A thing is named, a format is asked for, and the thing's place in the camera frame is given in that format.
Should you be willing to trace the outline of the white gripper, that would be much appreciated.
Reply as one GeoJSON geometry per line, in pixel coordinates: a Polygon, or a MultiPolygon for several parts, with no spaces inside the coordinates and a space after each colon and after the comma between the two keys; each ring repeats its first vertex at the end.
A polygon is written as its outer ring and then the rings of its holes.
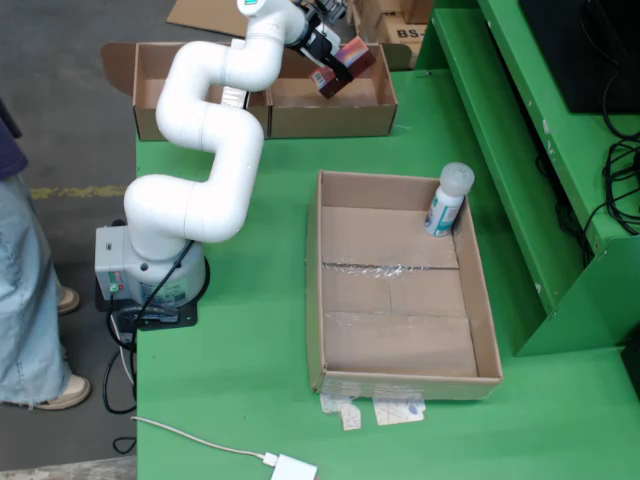
{"type": "Polygon", "coordinates": [[[319,19],[311,19],[299,39],[298,51],[312,60],[320,60],[321,66],[312,73],[314,83],[346,81],[353,76],[345,64],[348,53],[340,49],[340,37],[319,19]]]}

